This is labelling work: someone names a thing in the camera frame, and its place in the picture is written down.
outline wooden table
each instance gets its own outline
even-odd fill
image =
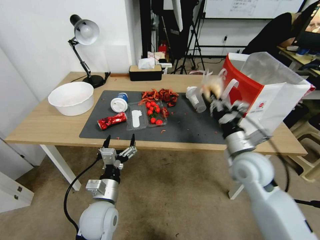
[[[305,54],[303,56],[297,56],[296,52],[288,51],[285,48],[282,48],[279,46],[278,46],[278,49],[280,50],[280,53],[282,55],[286,56],[291,61],[293,61],[293,64],[291,64],[289,67],[291,69],[295,66],[295,63],[298,63],[301,66],[301,65],[305,65],[307,63],[310,63],[313,59],[315,59],[315,57],[312,57],[308,54]],[[320,71],[318,71],[318,70],[314,70],[314,69],[310,68],[307,71],[316,77],[320,76]]]
[[[83,76],[83,72],[70,72],[59,85],[69,83]],[[176,92],[185,92],[188,86],[197,86],[202,76],[199,75],[163,75],[161,81],[132,82],[128,76],[109,77],[105,85],[94,90],[94,101],[97,103],[104,90],[145,91],[151,88],[171,88]],[[47,98],[24,119],[24,121],[6,138],[8,143],[40,144],[49,158],[61,171],[69,183],[75,178],[55,145],[101,147],[104,139],[80,138],[79,134],[84,127],[93,107],[79,116],[68,117],[60,114],[55,107],[48,103]],[[272,138],[275,145],[283,155],[304,156],[307,154],[290,130],[281,124]],[[110,147],[125,149],[130,144],[127,140],[111,140]],[[136,141],[138,149],[161,149],[175,151],[219,151],[226,148],[223,144],[175,143]],[[262,154],[275,154],[275,150],[264,142],[257,146],[257,152]],[[80,189],[80,182],[74,184],[74,189]]]

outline red and white bag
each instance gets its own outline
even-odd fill
[[[248,134],[256,128],[246,117],[272,133],[299,100],[315,89],[266,52],[229,53],[219,76],[224,89],[221,98],[231,104],[240,100],[250,105],[240,123]]]

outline clear plastic bottle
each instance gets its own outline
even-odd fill
[[[198,87],[188,87],[186,92],[186,97],[191,102],[192,106],[198,113],[204,112],[207,107],[202,98],[202,94]]]

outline computer monitor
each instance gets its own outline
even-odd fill
[[[305,23],[293,44],[311,50],[320,50],[320,3],[317,4],[310,18]]]

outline lamp base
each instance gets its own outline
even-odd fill
[[[101,87],[106,83],[106,80],[99,75],[92,75],[91,78],[86,77],[82,81],[91,84],[93,88]]]

